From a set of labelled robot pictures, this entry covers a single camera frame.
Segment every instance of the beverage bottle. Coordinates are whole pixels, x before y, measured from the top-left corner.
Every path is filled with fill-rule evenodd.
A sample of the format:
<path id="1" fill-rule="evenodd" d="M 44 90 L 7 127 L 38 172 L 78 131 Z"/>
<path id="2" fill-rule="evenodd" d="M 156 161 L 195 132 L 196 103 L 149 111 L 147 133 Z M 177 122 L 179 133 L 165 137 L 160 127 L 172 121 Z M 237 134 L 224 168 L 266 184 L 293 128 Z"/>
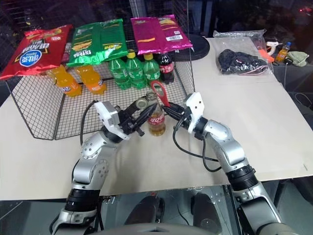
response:
<path id="1" fill-rule="evenodd" d="M 170 82 L 174 82 L 174 63 L 167 53 L 161 54 L 159 66 L 160 80 L 166 85 Z"/>
<path id="2" fill-rule="evenodd" d="M 164 111 L 157 101 L 157 94 L 150 91 L 146 94 L 148 105 L 157 103 L 157 107 L 151 117 L 148 119 L 149 132 L 154 136 L 161 136 L 165 132 Z"/>
<path id="3" fill-rule="evenodd" d="M 141 61 L 136 58 L 136 54 L 133 50 L 129 50 L 127 58 L 126 70 L 133 87 L 137 89 L 144 88 L 147 85 L 147 80 L 143 76 Z"/>
<path id="4" fill-rule="evenodd" d="M 120 58 L 109 61 L 109 70 L 114 77 L 115 83 L 120 87 L 120 89 L 125 90 L 132 86 L 126 71 L 125 63 Z"/>
<path id="5" fill-rule="evenodd" d="M 103 94 L 107 89 L 106 84 L 100 79 L 100 75 L 93 70 L 91 65 L 75 67 L 75 71 L 82 78 L 83 83 L 93 94 Z"/>
<path id="6" fill-rule="evenodd" d="M 46 74 L 55 79 L 56 85 L 62 89 L 64 94 L 71 97 L 82 94 L 82 87 L 75 81 L 71 74 L 66 72 L 63 65 L 47 70 Z"/>
<path id="7" fill-rule="evenodd" d="M 153 59 L 152 53 L 144 54 L 145 62 L 143 64 L 143 73 L 146 76 L 147 82 L 150 83 L 160 78 L 160 68 L 157 62 Z"/>
<path id="8" fill-rule="evenodd" d="M 290 50 L 291 42 L 287 42 L 286 45 L 278 52 L 278 55 L 275 58 L 276 62 L 283 62 L 288 51 Z"/>

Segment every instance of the white table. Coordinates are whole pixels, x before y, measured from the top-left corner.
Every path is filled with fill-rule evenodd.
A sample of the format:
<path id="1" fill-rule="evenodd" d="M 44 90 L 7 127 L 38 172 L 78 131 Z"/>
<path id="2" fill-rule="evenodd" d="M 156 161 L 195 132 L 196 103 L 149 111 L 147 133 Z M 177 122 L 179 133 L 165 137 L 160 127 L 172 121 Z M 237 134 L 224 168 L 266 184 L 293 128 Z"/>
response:
<path id="1" fill-rule="evenodd" d="M 228 125 L 261 181 L 313 175 L 313 132 L 273 75 L 224 76 L 210 53 L 193 61 L 204 116 Z M 202 160 L 179 151 L 172 141 L 176 122 L 166 119 L 162 137 L 134 134 L 122 143 L 101 194 L 227 184 L 222 171 L 207 172 Z M 13 100 L 0 108 L 0 200 L 66 198 L 79 137 L 59 141 L 32 138 Z M 200 153 L 202 142 L 179 130 L 178 142 Z"/>

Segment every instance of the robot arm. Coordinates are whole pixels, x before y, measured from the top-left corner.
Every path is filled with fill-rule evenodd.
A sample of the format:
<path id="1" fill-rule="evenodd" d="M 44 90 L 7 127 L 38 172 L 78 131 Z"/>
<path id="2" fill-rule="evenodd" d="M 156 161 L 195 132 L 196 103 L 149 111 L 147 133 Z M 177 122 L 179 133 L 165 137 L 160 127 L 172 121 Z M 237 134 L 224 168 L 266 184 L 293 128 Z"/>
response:
<path id="1" fill-rule="evenodd" d="M 132 114 L 138 111 L 135 102 L 126 110 L 113 107 L 109 102 L 94 104 L 104 126 L 88 138 L 81 147 L 81 157 L 73 169 L 72 189 L 66 205 L 61 209 L 53 223 L 52 234 L 64 233 L 66 228 L 75 227 L 81 234 L 97 216 L 97 203 L 100 190 L 109 171 L 111 158 L 115 155 L 119 143 L 128 140 L 130 134 L 137 131 L 144 133 L 140 126 L 152 114 L 155 105 L 147 107 L 137 119 Z"/>
<path id="2" fill-rule="evenodd" d="M 165 112 L 181 122 L 181 126 L 194 132 L 197 139 L 210 141 L 222 170 L 228 177 L 233 194 L 240 206 L 237 212 L 243 229 L 250 235 L 276 235 L 286 232 L 294 235 L 291 228 L 281 223 L 279 213 L 255 177 L 241 145 L 233 138 L 230 129 L 214 120 L 203 117 L 203 100 L 200 93 L 187 97 L 185 109 L 171 103 L 163 106 Z"/>

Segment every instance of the green chip bag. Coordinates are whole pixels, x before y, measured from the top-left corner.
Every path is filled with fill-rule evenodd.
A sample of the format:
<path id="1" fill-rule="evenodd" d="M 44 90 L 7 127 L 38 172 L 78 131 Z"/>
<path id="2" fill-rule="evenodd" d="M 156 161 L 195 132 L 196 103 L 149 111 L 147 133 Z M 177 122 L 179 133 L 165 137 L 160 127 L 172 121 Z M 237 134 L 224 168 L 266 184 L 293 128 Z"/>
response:
<path id="1" fill-rule="evenodd" d="M 123 20 L 117 19 L 100 22 L 100 26 L 100 39 L 104 61 L 126 56 L 128 51 L 123 29 Z"/>
<path id="2" fill-rule="evenodd" d="M 90 23 L 75 29 L 67 65 L 98 65 L 127 54 L 122 19 Z"/>

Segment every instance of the black cloth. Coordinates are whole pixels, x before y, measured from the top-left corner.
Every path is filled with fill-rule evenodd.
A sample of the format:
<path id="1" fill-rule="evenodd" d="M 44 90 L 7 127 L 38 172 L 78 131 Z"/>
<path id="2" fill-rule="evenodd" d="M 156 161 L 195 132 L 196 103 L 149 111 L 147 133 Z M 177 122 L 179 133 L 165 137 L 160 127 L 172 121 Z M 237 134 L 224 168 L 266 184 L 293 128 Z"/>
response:
<path id="1" fill-rule="evenodd" d="M 259 59 L 257 56 L 243 52 L 233 52 L 229 49 L 223 50 L 220 53 L 218 60 L 222 74 L 243 74 L 254 71 L 260 66 L 267 66 L 266 62 Z"/>

